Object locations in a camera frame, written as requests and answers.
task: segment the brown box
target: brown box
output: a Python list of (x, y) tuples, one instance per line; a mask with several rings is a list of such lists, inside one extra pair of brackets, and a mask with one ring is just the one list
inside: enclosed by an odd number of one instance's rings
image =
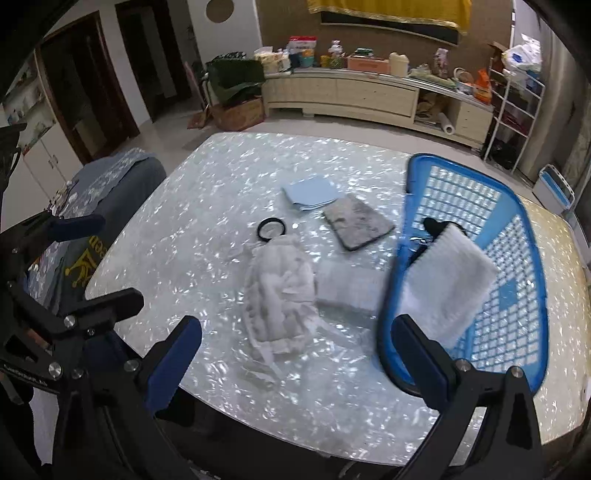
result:
[(212, 107), (213, 121), (218, 128), (239, 132), (265, 119), (265, 109), (261, 98), (248, 100), (240, 105), (224, 108), (220, 104)]
[(347, 68), (359, 72), (390, 73), (389, 60), (372, 59), (369, 57), (347, 57)]

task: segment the drawer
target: drawer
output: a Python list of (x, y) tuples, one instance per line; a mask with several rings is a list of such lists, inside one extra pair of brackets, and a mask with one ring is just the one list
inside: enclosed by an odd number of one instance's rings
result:
[(309, 77), (290, 80), (295, 91), (296, 102), (336, 102), (336, 79)]
[(262, 98), (265, 102), (292, 102), (289, 79), (268, 79), (262, 84)]
[(492, 121), (492, 112), (487, 112), (477, 106), (462, 104), (462, 108), (457, 113), (456, 129), (458, 127), (477, 127), (488, 129)]
[(337, 80), (337, 102), (397, 115), (411, 116), (416, 91), (360, 80)]
[(486, 134), (488, 133), (488, 125), (456, 125), (456, 134), (461, 135), (471, 140), (484, 143)]

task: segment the blue gripper pad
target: blue gripper pad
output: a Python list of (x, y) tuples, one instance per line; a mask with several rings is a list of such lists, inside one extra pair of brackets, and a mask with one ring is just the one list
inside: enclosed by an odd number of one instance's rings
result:
[(178, 384), (183, 379), (191, 361), (201, 345), (201, 323), (195, 317), (185, 316), (170, 333), (169, 338), (176, 336), (168, 351), (155, 366), (148, 377), (144, 404), (148, 411), (155, 414), (168, 406)]

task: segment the blue plastic basket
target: blue plastic basket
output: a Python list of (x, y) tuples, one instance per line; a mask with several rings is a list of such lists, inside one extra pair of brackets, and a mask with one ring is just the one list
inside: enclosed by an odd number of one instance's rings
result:
[(378, 353), (388, 376), (420, 395), (391, 339), (392, 321), (416, 237), (428, 238), (422, 220), (462, 225), (499, 268), (493, 291), (453, 349), (477, 369), (505, 372), (519, 365), (535, 393), (548, 362), (546, 287), (530, 220), (508, 187), (480, 172), (430, 154), (408, 162), (404, 225), (378, 322)]

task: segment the white shelf rack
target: white shelf rack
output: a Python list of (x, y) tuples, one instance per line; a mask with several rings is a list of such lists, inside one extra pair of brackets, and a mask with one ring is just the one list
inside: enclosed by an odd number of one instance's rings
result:
[[(501, 99), (501, 108), (499, 110), (498, 116), (495, 115), (494, 118), (493, 118), (493, 121), (495, 123), (495, 127), (494, 127), (494, 130), (493, 130), (491, 139), (490, 139), (490, 141), (488, 143), (488, 146), (486, 148), (486, 153), (484, 155), (483, 160), (485, 162), (489, 161), (489, 155), (491, 153), (491, 149), (492, 149), (493, 143), (496, 140), (496, 136), (497, 136), (497, 133), (499, 131), (499, 127), (508, 128), (508, 129), (512, 130), (513, 132), (517, 133), (518, 135), (520, 135), (520, 136), (522, 136), (522, 137), (525, 138), (525, 141), (523, 143), (523, 146), (521, 147), (521, 151), (519, 152), (519, 155), (517, 156), (517, 160), (515, 161), (515, 164), (511, 168), (511, 174), (514, 174), (515, 173), (515, 169), (517, 168), (517, 165), (519, 165), (519, 161), (521, 160), (521, 157), (523, 155), (523, 152), (524, 152), (524, 150), (525, 150), (528, 142), (530, 141), (530, 135), (531, 135), (531, 133), (532, 133), (534, 127), (535, 127), (535, 122), (537, 120), (537, 116), (538, 116), (538, 113), (540, 111), (540, 105), (542, 103), (542, 98), (544, 97), (544, 92), (545, 92), (546, 87), (545, 87), (545, 85), (543, 83), (541, 83), (539, 80), (533, 78), (531, 75), (528, 75), (526, 72), (519, 72), (520, 74), (522, 74), (522, 78), (527, 78), (527, 80), (531, 80), (532, 82), (534, 82), (537, 85), (539, 85), (540, 88), (541, 88), (541, 92), (540, 92), (540, 95), (538, 95), (537, 93), (532, 92), (531, 90), (529, 90), (527, 88), (523, 88), (520, 84), (515, 83), (511, 77), (506, 77), (502, 72), (499, 72), (499, 71), (493, 69), (492, 68), (492, 59), (491, 59), (491, 62), (489, 64), (488, 71), (489, 71), (489, 77), (491, 79), (494, 79), (494, 78), (497, 78), (498, 79), (500, 77), (500, 78), (504, 79), (504, 81), (506, 82), (506, 84), (505, 84), (505, 94), (504, 95), (501, 95), (495, 89), (492, 89), (492, 94), (494, 96), (496, 96), (497, 98), (500, 98)], [(535, 107), (535, 113), (528, 112), (527, 110), (525, 110), (525, 109), (517, 106), (516, 104), (514, 104), (514, 103), (512, 103), (512, 102), (510, 102), (508, 100), (508, 98), (509, 98), (509, 92), (511, 91), (512, 88), (513, 89), (516, 89), (516, 90), (519, 90), (521, 93), (524, 94), (523, 96), (530, 95), (533, 98), (536, 98), (537, 99), (537, 105)], [(526, 115), (529, 118), (531, 118), (531, 120), (532, 120), (531, 121), (531, 125), (528, 128), (528, 132), (527, 133), (524, 133), (521, 130), (516, 129), (516, 128), (512, 127), (511, 125), (508, 125), (506, 122), (503, 121), (503, 114), (505, 113), (505, 110), (506, 110), (506, 107), (507, 106), (509, 106), (511, 108), (514, 108), (518, 112), (521, 112), (524, 115)]]

